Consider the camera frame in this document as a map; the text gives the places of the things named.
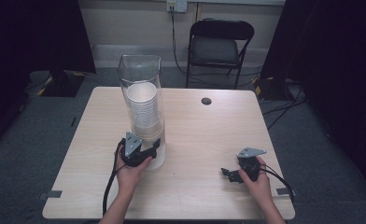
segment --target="black curtain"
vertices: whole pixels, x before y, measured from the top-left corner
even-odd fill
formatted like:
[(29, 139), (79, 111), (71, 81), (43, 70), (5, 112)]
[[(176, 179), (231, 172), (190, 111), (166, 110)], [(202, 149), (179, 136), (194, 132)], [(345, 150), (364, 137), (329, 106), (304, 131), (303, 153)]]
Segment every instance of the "black curtain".
[(366, 0), (286, 3), (261, 75), (303, 81), (331, 139), (366, 178)]
[(96, 72), (77, 0), (0, 1), (0, 120), (30, 73), (54, 66)]

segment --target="white cup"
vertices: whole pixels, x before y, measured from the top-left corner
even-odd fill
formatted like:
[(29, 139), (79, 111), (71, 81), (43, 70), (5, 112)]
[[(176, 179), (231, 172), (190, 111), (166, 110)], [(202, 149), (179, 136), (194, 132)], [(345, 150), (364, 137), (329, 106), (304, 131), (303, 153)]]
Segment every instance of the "white cup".
[(127, 97), (134, 126), (153, 127), (159, 121), (157, 88), (150, 82), (135, 83), (128, 87)]

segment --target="white wall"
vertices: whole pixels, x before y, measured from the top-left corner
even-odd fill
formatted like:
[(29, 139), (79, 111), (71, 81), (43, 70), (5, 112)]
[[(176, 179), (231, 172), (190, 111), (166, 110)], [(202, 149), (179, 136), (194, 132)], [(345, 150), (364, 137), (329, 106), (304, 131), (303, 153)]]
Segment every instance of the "white wall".
[[(79, 1), (92, 45), (172, 47), (172, 19), (164, 1)], [(175, 14), (176, 53), (184, 61), (196, 11), (201, 18), (248, 21), (255, 29), (249, 51), (269, 48), (283, 6), (188, 2), (187, 13)]]

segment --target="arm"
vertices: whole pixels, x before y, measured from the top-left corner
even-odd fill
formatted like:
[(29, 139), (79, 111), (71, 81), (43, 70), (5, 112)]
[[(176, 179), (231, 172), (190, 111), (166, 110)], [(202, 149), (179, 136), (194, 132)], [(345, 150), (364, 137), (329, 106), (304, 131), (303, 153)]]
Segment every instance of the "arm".
[(107, 209), (105, 215), (102, 217), (100, 224), (122, 224), (128, 210), (128, 206), (134, 196), (136, 186), (139, 184), (142, 172), (148, 167), (152, 158), (148, 157), (142, 164), (137, 167), (125, 166), (124, 161), (120, 156), (117, 157), (116, 170), (121, 168), (117, 173), (117, 180), (119, 181), (119, 192), (116, 199)]
[[(265, 162), (262, 158), (257, 157), (260, 164)], [(265, 172), (259, 173), (259, 178), (256, 182), (250, 180), (244, 170), (239, 170), (239, 175), (244, 180), (244, 183), (255, 199), (256, 203), (259, 205), (260, 210), (264, 214), (265, 222), (267, 224), (286, 224), (285, 220), (282, 218), (279, 210), (275, 206), (273, 197), (271, 195), (270, 178)]]

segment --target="human hand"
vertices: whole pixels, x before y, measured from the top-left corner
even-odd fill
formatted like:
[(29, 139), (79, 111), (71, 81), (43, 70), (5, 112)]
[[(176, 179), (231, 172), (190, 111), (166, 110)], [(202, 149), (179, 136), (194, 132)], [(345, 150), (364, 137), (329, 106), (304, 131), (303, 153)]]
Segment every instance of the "human hand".
[[(260, 163), (260, 168), (265, 169), (265, 162), (262, 158), (256, 157)], [(243, 169), (238, 171), (241, 178), (249, 190), (250, 194), (253, 196), (258, 205), (262, 206), (267, 203), (273, 203), (273, 197), (271, 195), (270, 178), (264, 171), (259, 172), (259, 177), (257, 181), (253, 182)]]
[(122, 147), (123, 146), (120, 146), (119, 148), (119, 155), (117, 157), (116, 164), (116, 170), (118, 171), (116, 177), (119, 182), (119, 193), (134, 193), (136, 186), (139, 184), (140, 176), (148, 167), (152, 158), (146, 158), (137, 167), (127, 166), (120, 155)]

